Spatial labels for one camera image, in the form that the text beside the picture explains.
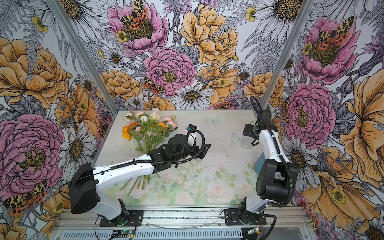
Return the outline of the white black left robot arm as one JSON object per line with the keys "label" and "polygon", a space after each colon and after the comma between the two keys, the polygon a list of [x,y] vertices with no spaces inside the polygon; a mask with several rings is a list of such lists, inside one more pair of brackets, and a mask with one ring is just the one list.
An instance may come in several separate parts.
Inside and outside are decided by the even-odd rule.
{"label": "white black left robot arm", "polygon": [[102,167],[83,164],[68,184],[71,213],[92,212],[112,222],[125,219],[129,214],[123,200],[110,199],[103,194],[104,190],[120,182],[167,170],[172,165],[202,160],[210,147],[202,132],[193,130],[186,135],[176,134],[159,148],[120,164]]}

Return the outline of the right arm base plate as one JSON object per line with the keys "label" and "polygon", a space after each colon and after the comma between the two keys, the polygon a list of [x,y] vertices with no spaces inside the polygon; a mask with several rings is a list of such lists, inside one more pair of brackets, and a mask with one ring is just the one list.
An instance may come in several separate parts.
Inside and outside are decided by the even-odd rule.
{"label": "right arm base plate", "polygon": [[266,225],[266,218],[262,215],[241,211],[240,208],[224,209],[220,214],[226,226],[261,226]]}

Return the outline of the clear glass vase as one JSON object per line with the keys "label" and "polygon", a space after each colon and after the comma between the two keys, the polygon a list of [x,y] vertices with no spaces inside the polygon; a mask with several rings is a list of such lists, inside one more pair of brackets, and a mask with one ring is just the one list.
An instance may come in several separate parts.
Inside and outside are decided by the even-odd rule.
{"label": "clear glass vase", "polygon": [[257,144],[257,140],[254,135],[254,125],[245,124],[243,132],[241,145],[245,149],[252,149]]}

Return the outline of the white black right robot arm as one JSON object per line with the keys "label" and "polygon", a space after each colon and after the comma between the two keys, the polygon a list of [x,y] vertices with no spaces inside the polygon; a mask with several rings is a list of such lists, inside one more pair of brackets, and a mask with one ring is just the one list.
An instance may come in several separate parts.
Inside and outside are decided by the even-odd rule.
{"label": "white black right robot arm", "polygon": [[240,220],[246,225],[257,221],[268,207],[287,206],[299,175],[299,167],[283,151],[278,128],[271,122],[271,112],[263,110],[255,97],[250,97],[250,102],[258,117],[255,124],[245,125],[243,135],[262,145],[265,160],[258,173],[256,194],[245,197],[240,204]]}

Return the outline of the pink carnation flower stem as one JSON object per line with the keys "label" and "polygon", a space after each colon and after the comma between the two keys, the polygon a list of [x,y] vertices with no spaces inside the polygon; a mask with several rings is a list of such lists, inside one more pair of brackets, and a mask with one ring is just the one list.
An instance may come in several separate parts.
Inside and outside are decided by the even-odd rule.
{"label": "pink carnation flower stem", "polygon": [[[145,155],[153,149],[152,143],[148,143],[148,137],[150,137],[151,133],[148,134],[147,130],[144,127],[137,127],[135,131],[139,134],[139,138],[136,140],[139,147],[138,151]],[[140,178],[142,179],[140,186],[142,190],[145,190],[146,187],[150,184],[151,176],[145,175]]]}

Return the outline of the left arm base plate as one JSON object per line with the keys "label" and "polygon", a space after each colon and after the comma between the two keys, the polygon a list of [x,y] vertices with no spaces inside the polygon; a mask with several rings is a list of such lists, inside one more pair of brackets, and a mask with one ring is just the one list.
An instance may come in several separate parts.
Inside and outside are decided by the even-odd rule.
{"label": "left arm base plate", "polygon": [[142,225],[144,211],[128,210],[122,212],[113,220],[101,219],[100,227],[140,227]]}

